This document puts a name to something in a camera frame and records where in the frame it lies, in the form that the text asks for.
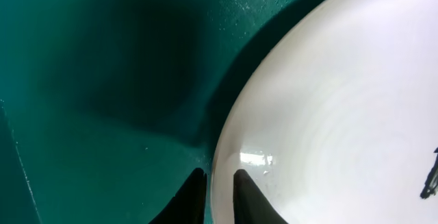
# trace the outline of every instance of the round white object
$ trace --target round white object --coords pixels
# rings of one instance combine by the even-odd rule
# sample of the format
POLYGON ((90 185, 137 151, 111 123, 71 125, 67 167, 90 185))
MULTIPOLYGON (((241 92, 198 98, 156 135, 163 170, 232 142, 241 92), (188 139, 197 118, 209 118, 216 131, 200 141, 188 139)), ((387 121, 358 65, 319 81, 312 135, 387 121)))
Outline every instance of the round white object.
POLYGON ((290 224, 438 223, 421 199, 438 147, 438 0, 326 0, 240 93, 211 207, 233 223, 246 169, 290 224))

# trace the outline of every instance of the white plate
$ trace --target white plate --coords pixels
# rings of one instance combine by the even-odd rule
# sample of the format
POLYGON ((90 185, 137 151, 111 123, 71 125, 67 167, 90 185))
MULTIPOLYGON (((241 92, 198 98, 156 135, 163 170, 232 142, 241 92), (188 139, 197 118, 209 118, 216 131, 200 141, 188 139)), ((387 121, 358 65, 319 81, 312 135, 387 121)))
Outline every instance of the white plate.
POLYGON ((289 223, 438 223, 438 0, 327 0, 272 50, 227 119, 215 223, 246 169, 289 223))

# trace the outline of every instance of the glossy white surface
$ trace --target glossy white surface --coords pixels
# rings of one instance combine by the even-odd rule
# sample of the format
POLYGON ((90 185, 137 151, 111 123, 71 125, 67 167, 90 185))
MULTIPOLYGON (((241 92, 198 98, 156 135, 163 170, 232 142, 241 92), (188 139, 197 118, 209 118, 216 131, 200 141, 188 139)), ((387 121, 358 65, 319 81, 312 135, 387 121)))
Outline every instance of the glossy white surface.
POLYGON ((327 0, 272 50, 227 119, 215 223, 246 169, 294 223, 438 223, 438 0, 327 0))

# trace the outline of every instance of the black mark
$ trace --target black mark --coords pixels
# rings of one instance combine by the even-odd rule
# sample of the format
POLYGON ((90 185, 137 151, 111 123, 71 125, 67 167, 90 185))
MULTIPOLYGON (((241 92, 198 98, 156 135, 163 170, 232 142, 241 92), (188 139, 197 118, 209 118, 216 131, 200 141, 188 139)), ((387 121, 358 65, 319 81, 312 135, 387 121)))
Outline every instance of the black mark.
POLYGON ((426 182, 424 182, 424 188, 422 193, 420 194, 420 197, 422 199, 427 199, 431 195, 437 194, 436 192, 437 187, 438 187, 438 155, 432 170, 430 170, 430 173, 427 175, 427 179, 426 182))

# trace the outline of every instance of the green background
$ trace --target green background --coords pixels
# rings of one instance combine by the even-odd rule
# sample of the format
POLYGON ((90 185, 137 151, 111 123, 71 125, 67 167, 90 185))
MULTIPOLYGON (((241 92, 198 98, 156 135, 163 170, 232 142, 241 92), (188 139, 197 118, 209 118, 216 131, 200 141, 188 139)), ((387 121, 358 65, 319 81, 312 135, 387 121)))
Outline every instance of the green background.
MULTIPOLYGON (((0 99, 41 221, 149 222, 194 168, 211 173, 239 91, 322 1, 0 0, 0 99)), ((0 222, 30 223, 0 142, 0 222)))

